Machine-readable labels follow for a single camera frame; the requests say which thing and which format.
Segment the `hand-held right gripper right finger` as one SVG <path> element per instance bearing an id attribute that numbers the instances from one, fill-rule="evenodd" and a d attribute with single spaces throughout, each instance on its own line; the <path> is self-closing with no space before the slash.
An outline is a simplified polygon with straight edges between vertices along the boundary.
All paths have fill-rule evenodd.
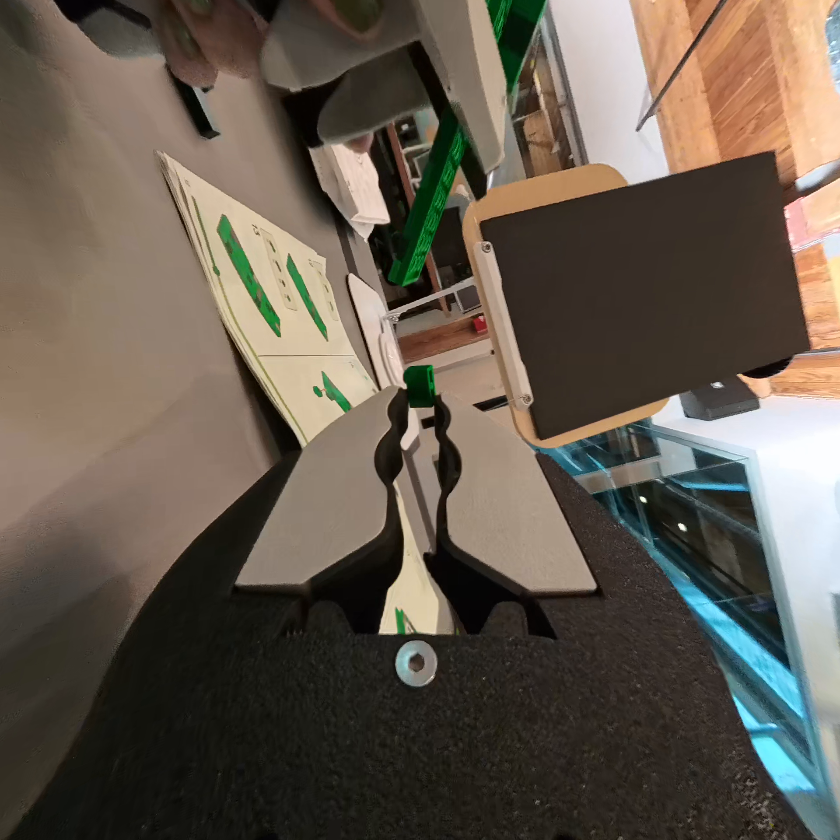
<path id="1" fill-rule="evenodd" d="M 436 397 L 434 550 L 425 562 L 458 628 L 479 634 L 499 605 L 526 634 L 553 634 L 543 602 L 599 587 L 534 450 L 473 405 Z"/>

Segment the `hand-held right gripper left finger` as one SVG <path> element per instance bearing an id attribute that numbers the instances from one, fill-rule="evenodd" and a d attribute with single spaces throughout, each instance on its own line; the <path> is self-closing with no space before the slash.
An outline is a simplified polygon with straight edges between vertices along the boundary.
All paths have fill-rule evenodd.
<path id="1" fill-rule="evenodd" d="M 378 634 L 403 567 L 396 478 L 410 405 L 390 386 L 325 427 L 300 452 L 235 588 L 338 604 L 358 634 Z"/>

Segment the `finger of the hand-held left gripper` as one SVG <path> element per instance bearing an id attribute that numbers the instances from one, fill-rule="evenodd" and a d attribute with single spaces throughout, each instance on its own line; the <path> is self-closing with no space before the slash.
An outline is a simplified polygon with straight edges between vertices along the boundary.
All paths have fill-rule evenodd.
<path id="1" fill-rule="evenodd" d="M 461 168 L 487 194 L 504 157 L 508 86 L 487 3 L 412 1 L 419 36 L 408 55 L 439 120 L 454 117 L 469 141 Z"/>

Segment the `long green brick plate assembly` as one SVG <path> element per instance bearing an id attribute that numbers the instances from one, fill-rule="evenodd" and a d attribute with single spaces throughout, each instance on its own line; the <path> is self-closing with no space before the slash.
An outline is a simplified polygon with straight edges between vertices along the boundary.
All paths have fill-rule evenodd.
<path id="1" fill-rule="evenodd" d="M 544 1 L 486 2 L 507 81 L 505 117 L 545 4 Z M 437 116 L 434 142 L 387 276 L 393 285 L 405 287 L 420 277 L 455 176 L 458 172 L 464 175 L 461 162 L 465 152 L 470 152 L 469 141 L 456 119 L 447 115 L 439 120 Z"/>

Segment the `small green brick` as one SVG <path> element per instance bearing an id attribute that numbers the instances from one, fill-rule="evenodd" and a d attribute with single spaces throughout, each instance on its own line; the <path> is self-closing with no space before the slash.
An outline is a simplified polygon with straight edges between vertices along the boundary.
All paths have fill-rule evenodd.
<path id="1" fill-rule="evenodd" d="M 407 366 L 403 373 L 408 404 L 411 408 L 432 408 L 437 399 L 434 367 L 431 364 Z"/>

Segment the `person's left hand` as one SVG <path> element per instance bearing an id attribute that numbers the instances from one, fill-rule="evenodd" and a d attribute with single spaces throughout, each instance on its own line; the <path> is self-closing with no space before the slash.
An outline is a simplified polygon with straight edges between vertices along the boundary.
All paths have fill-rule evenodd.
<path id="1" fill-rule="evenodd" d="M 380 1 L 309 1 L 321 21 L 357 40 L 371 38 L 385 4 Z M 154 2 L 153 31 L 165 63 L 180 81 L 214 86 L 219 74 L 257 74 L 268 37 L 267 22 L 248 4 L 234 1 Z"/>

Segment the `crumpled white paper bags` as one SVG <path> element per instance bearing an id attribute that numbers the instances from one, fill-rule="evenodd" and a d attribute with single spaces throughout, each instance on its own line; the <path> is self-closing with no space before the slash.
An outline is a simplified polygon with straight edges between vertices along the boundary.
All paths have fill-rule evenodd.
<path id="1" fill-rule="evenodd" d="M 360 154 L 338 144 L 309 149 L 309 154 L 321 188 L 364 241 L 374 227 L 391 222 L 379 176 L 368 153 Z"/>

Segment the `building instruction booklet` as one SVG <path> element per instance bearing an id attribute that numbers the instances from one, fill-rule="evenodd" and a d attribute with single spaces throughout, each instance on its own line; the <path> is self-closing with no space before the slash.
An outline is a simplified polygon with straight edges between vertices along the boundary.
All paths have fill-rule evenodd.
<path id="1" fill-rule="evenodd" d="M 325 258 L 169 155 L 158 158 L 229 337 L 304 449 L 384 390 L 351 345 Z M 410 408 L 403 465 L 417 436 Z M 454 619 L 418 548 L 398 478 L 395 488 L 403 564 L 387 592 L 380 633 L 452 634 Z"/>

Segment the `small black box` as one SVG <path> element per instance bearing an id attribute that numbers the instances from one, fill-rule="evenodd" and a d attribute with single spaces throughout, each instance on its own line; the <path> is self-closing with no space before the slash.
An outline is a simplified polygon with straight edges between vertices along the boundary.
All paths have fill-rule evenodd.
<path id="1" fill-rule="evenodd" d="M 679 403 L 687 418 L 704 422 L 760 409 L 760 399 L 737 376 L 682 392 L 679 394 Z"/>

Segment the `black board with wooden frame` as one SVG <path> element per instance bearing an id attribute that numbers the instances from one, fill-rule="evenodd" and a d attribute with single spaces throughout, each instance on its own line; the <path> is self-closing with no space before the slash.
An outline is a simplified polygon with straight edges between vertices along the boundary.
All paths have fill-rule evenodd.
<path id="1" fill-rule="evenodd" d="M 811 349 L 773 152 L 628 185 L 588 164 L 489 189 L 463 236 L 512 422 L 556 447 Z"/>

